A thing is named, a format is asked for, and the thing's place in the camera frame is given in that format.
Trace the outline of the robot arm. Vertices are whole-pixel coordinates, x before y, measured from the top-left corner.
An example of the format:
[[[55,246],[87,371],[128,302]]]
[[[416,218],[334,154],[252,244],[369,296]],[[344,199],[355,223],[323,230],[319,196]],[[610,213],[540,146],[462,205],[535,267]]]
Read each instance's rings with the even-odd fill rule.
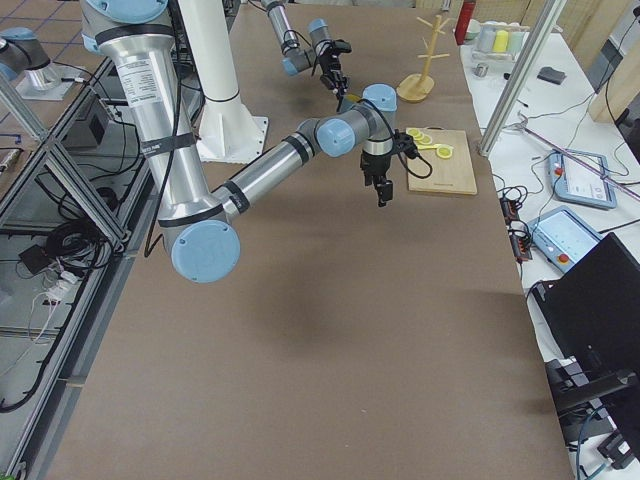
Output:
[[[283,55],[284,71],[295,76],[307,69],[315,72],[320,68],[320,81],[341,103],[349,88],[349,77],[342,70],[340,56],[352,52],[351,44],[343,39],[335,39],[326,21],[317,18],[308,25],[309,41],[308,46],[304,47],[301,45],[304,37],[291,27],[282,1],[261,1],[261,8],[276,34]]]
[[[241,251],[234,219],[318,154],[360,149],[369,182],[390,200],[392,87],[370,85],[266,147],[269,121],[241,99],[220,2],[85,1],[81,11],[86,47],[116,67],[159,191],[162,242],[182,277],[229,274]]]

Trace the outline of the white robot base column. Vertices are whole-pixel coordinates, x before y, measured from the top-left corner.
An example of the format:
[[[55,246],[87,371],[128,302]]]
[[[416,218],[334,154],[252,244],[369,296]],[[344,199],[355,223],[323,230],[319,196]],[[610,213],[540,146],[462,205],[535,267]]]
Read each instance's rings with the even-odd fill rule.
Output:
[[[268,119],[244,105],[220,1],[178,3],[205,104],[197,130],[204,161],[247,164],[261,155]]]

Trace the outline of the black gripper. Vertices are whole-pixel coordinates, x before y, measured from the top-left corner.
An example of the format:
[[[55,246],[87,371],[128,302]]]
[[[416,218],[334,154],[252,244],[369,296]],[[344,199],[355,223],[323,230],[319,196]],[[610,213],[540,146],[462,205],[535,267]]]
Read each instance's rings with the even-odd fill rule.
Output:
[[[343,75],[339,56],[346,52],[343,40],[326,40],[319,45],[319,64],[322,83],[337,99],[342,99],[348,91],[348,78]]]
[[[386,178],[390,164],[391,156],[388,154],[374,155],[366,151],[361,153],[360,169],[363,172],[364,185],[375,187],[380,208],[393,199],[393,182]]]

